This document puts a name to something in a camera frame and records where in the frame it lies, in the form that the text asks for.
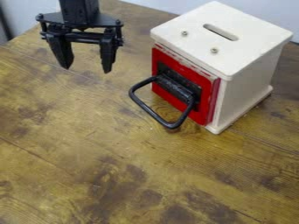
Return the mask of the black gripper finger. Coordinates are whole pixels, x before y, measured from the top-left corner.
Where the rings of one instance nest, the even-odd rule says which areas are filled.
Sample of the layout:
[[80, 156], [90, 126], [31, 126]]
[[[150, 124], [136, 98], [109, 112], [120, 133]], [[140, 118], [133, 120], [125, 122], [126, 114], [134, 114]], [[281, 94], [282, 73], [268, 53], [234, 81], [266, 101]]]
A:
[[109, 73], [112, 70], [112, 64], [116, 60], [116, 39], [114, 31], [105, 30], [100, 40], [100, 58], [104, 73]]
[[73, 62], [70, 42], [63, 36], [57, 36], [53, 34], [46, 34], [45, 38], [59, 66], [67, 69]]

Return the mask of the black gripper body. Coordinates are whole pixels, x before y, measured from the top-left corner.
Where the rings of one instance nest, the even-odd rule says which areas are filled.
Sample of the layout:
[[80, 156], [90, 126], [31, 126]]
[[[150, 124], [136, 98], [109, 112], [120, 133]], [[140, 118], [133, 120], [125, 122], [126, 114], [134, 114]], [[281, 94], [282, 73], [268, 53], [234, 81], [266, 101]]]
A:
[[58, 0], [59, 12], [38, 14], [41, 38], [63, 37], [66, 41], [102, 45], [104, 38], [124, 44], [122, 22], [100, 12], [98, 0]]

